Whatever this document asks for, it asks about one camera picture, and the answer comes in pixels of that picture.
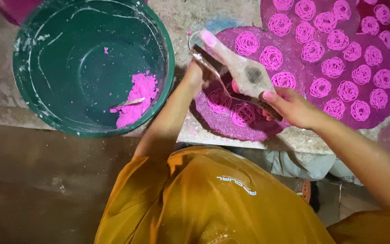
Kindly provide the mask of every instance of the pink noodle nest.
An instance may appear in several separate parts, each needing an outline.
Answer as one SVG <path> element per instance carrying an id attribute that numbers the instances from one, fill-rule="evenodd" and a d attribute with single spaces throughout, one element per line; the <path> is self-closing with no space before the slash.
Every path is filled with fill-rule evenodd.
<path id="1" fill-rule="evenodd" d="M 309 88 L 310 94 L 313 97 L 322 98 L 329 94 L 331 90 L 331 84 L 328 80 L 323 78 L 318 78 L 312 82 L 311 87 Z"/>
<path id="2" fill-rule="evenodd" d="M 341 81 L 336 92 L 344 102 L 351 102 L 359 95 L 358 87 L 353 82 L 347 80 Z"/>
<path id="3" fill-rule="evenodd" d="M 332 12 L 324 12 L 314 19 L 314 26 L 321 32 L 329 33 L 336 27 L 338 19 Z"/>
<path id="4" fill-rule="evenodd" d="M 230 112 L 230 118 L 234 124 L 245 127 L 255 121 L 255 113 L 247 103 L 239 103 L 234 105 Z"/>
<path id="5" fill-rule="evenodd" d="M 379 65 L 383 62 L 382 52 L 374 46 L 368 46 L 364 58 L 369 66 Z"/>
<path id="6" fill-rule="evenodd" d="M 277 36 L 285 36 L 290 33 L 291 21 L 285 14 L 274 14 L 267 27 Z"/>
<path id="7" fill-rule="evenodd" d="M 293 3 L 294 0 L 274 0 L 275 8 L 282 11 L 290 10 Z"/>
<path id="8" fill-rule="evenodd" d="M 310 42 L 316 36 L 316 30 L 306 21 L 301 21 L 296 27 L 296 41 L 300 44 Z"/>
<path id="9" fill-rule="evenodd" d="M 310 21 L 316 14 L 316 5 L 311 0 L 300 0 L 294 7 L 294 12 L 301 19 Z"/>
<path id="10" fill-rule="evenodd" d="M 243 31 L 236 38 L 235 49 L 238 55 L 249 56 L 252 53 L 255 53 L 260 47 L 260 42 L 258 42 L 257 37 L 249 31 Z"/>
<path id="11" fill-rule="evenodd" d="M 231 98 L 226 96 L 223 89 L 216 89 L 207 96 L 207 103 L 210 110 L 222 114 L 227 112 L 231 107 Z"/>
<path id="12" fill-rule="evenodd" d="M 377 0 L 364 0 L 365 3 L 368 3 L 368 4 L 371 4 L 371 5 L 374 5 L 377 3 Z"/>
<path id="13" fill-rule="evenodd" d="M 332 50 L 343 50 L 348 45 L 348 36 L 342 30 L 334 30 L 329 33 L 326 45 Z"/>
<path id="14" fill-rule="evenodd" d="M 323 108 L 323 111 L 335 119 L 342 119 L 344 115 L 345 106 L 339 98 L 330 99 Z"/>
<path id="15" fill-rule="evenodd" d="M 338 78 L 344 71 L 345 65 L 341 58 L 333 57 L 322 63 L 322 73 L 331 78 Z"/>
<path id="16" fill-rule="evenodd" d="M 272 76 L 272 84 L 274 86 L 294 89 L 296 87 L 296 79 L 290 72 L 279 72 Z"/>
<path id="17" fill-rule="evenodd" d="M 370 94 L 371 107 L 375 109 L 382 109 L 387 104 L 387 93 L 383 89 L 374 89 Z"/>
<path id="18" fill-rule="evenodd" d="M 302 59 L 310 63 L 317 62 L 325 52 L 323 45 L 317 41 L 306 43 L 302 48 Z"/>
<path id="19" fill-rule="evenodd" d="M 366 64 L 362 64 L 351 72 L 351 77 L 356 84 L 365 85 L 370 82 L 371 68 Z"/>
<path id="20" fill-rule="evenodd" d="M 351 16 L 350 5 L 345 0 L 338 0 L 333 4 L 332 13 L 340 20 L 349 20 Z"/>
<path id="21" fill-rule="evenodd" d="M 385 46 L 390 49 L 390 32 L 388 30 L 384 30 L 379 34 L 379 38 L 383 41 Z"/>
<path id="22" fill-rule="evenodd" d="M 344 59 L 351 62 L 362 56 L 362 48 L 359 43 L 351 42 L 342 53 L 344 54 Z"/>
<path id="23" fill-rule="evenodd" d="M 350 106 L 350 114 L 357 121 L 365 121 L 370 113 L 370 106 L 364 101 L 356 100 Z"/>
<path id="24" fill-rule="evenodd" d="M 365 34 L 371 34 L 373 36 L 377 35 L 379 33 L 380 27 L 377 23 L 377 19 L 372 16 L 367 16 L 362 19 L 362 22 L 360 22 L 362 32 Z"/>
<path id="25" fill-rule="evenodd" d="M 390 10 L 386 5 L 378 4 L 376 7 L 374 7 L 374 13 L 376 14 L 377 20 L 382 25 L 390 24 Z"/>
<path id="26" fill-rule="evenodd" d="M 390 88 L 390 70 L 381 69 L 373 77 L 374 85 L 382 89 Z"/>
<path id="27" fill-rule="evenodd" d="M 282 65 L 282 53 L 274 46 L 267 46 L 260 54 L 260 63 L 268 70 L 278 70 Z"/>

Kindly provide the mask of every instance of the green plastic bowl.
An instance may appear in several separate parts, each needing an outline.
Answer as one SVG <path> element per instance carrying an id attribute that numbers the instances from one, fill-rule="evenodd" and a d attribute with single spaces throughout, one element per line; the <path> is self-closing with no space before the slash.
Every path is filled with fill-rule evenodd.
<path id="1" fill-rule="evenodd" d="M 23 99 L 46 124 L 107 137 L 134 130 L 165 103 L 174 51 L 159 17 L 139 1 L 48 0 L 19 30 L 13 70 Z M 135 123 L 117 129 L 118 113 L 108 108 L 125 102 L 131 76 L 147 70 L 158 81 L 156 98 Z"/>

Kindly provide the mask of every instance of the right hand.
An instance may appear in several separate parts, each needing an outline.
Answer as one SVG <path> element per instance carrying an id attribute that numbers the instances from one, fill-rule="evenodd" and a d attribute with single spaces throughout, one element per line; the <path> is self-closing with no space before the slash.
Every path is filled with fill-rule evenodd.
<path id="1" fill-rule="evenodd" d="M 277 87 L 275 91 L 265 91 L 263 98 L 270 104 L 290 125 L 301 129 L 314 129 L 325 119 L 326 113 L 315 108 L 299 93 L 290 88 Z"/>

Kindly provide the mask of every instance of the left hand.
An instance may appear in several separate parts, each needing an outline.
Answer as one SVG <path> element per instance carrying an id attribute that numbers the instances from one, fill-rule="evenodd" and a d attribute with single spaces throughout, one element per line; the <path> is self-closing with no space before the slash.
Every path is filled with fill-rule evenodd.
<path id="1" fill-rule="evenodd" d="M 210 75 L 212 75 L 210 71 L 198 63 L 196 59 L 192 59 L 181 82 L 190 87 L 192 98 L 196 98 L 201 89 L 209 86 Z"/>

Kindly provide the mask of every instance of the dusty surface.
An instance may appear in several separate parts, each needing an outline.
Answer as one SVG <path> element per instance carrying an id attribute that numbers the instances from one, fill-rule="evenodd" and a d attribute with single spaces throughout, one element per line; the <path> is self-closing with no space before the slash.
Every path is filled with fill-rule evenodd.
<path id="1" fill-rule="evenodd" d="M 184 74 L 189 63 L 186 32 L 199 31 L 204 27 L 217 32 L 224 28 L 251 25 L 261 26 L 260 3 L 257 0 L 210 1 L 210 0 L 150 0 L 149 6 L 159 15 L 172 40 L 176 57 L 176 82 Z M 35 129 L 52 129 L 28 109 L 17 90 L 12 69 L 12 46 L 17 26 L 9 24 L 0 15 L 0 125 L 13 125 Z M 290 127 L 271 140 L 261 142 L 229 139 L 212 132 L 190 111 L 186 116 L 179 141 L 205 144 L 230 145 L 247 148 L 268 148 L 279 151 L 333 154 L 328 146 L 313 132 Z M 141 136 L 148 123 L 126 134 Z M 390 148 L 390 117 L 371 130 L 361 130 L 372 140 Z"/>
<path id="2" fill-rule="evenodd" d="M 138 141 L 0 125 L 0 243 L 92 243 L 116 177 Z M 264 150 L 228 149 L 271 169 Z M 302 188 L 301 179 L 274 176 L 295 192 Z M 364 188 L 317 184 L 318 216 L 326 226 L 377 208 Z"/>

